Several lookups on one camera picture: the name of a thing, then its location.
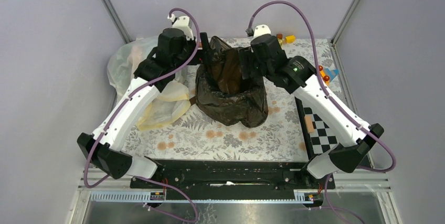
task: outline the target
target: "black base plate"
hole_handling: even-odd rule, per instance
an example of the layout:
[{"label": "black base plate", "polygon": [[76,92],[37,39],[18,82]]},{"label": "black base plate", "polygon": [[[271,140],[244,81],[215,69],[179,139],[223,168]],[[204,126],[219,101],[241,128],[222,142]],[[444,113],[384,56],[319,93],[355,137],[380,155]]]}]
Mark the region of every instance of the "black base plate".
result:
[{"label": "black base plate", "polygon": [[[325,179],[312,181],[309,174],[299,171],[305,163],[185,161],[153,159],[158,170],[156,181],[168,181],[185,192],[192,200],[274,200],[295,199],[294,189],[317,190]],[[232,182],[236,185],[221,185]],[[143,180],[132,180],[131,188],[161,186]],[[334,181],[328,189],[335,188]],[[167,189],[169,200],[183,200],[178,192]]]}]

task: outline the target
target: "black plastic bag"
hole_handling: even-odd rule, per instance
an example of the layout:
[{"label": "black plastic bag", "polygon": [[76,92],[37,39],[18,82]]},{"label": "black plastic bag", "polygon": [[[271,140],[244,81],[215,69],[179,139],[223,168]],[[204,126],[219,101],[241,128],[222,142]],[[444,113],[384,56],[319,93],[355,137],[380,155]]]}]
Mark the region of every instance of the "black plastic bag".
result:
[{"label": "black plastic bag", "polygon": [[239,53],[218,37],[212,37],[214,52],[196,71],[196,104],[212,119],[229,126],[241,122],[257,127],[268,115],[263,77],[242,79]]}]

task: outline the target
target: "blue object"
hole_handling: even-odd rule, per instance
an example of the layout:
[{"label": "blue object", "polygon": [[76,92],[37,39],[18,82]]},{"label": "blue object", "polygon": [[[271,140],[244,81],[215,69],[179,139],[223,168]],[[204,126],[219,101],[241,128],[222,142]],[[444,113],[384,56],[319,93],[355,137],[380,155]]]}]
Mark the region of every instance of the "blue object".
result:
[{"label": "blue object", "polygon": [[329,76],[330,81],[334,80],[338,76],[338,69],[329,70],[329,68],[324,69],[324,73]]}]

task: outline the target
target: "floral tablecloth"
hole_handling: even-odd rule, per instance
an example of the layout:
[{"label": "floral tablecloth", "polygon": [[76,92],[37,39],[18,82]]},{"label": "floral tablecloth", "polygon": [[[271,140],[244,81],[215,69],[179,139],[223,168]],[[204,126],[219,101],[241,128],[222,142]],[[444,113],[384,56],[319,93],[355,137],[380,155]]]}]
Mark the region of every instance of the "floral tablecloth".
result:
[{"label": "floral tablecloth", "polygon": [[[225,41],[232,47],[250,45],[250,39]],[[327,39],[317,39],[316,48],[320,64],[335,69]],[[288,57],[300,55],[314,64],[310,40],[297,39],[283,45],[283,49]],[[197,66],[188,69],[186,85],[190,97],[195,94],[196,69]],[[151,158],[308,161],[294,96],[267,79],[264,81],[269,115],[261,126],[247,128],[241,123],[224,126],[193,105],[172,125],[142,132],[132,128],[123,152]],[[343,97],[338,77],[331,81],[330,88],[339,98]]]}]

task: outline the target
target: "white plastic bag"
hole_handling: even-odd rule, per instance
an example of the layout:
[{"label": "white plastic bag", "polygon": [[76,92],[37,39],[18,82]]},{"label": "white plastic bag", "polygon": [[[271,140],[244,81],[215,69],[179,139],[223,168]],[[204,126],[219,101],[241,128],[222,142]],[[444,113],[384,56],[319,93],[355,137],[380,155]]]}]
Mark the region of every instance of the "white plastic bag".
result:
[{"label": "white plastic bag", "polygon": [[[134,71],[150,51],[157,46],[157,37],[136,40],[122,46],[108,62],[107,75],[118,94],[118,101],[125,94]],[[190,108],[188,87],[184,85],[187,70],[176,73],[162,93],[145,109],[136,126],[140,131],[172,124]]]}]

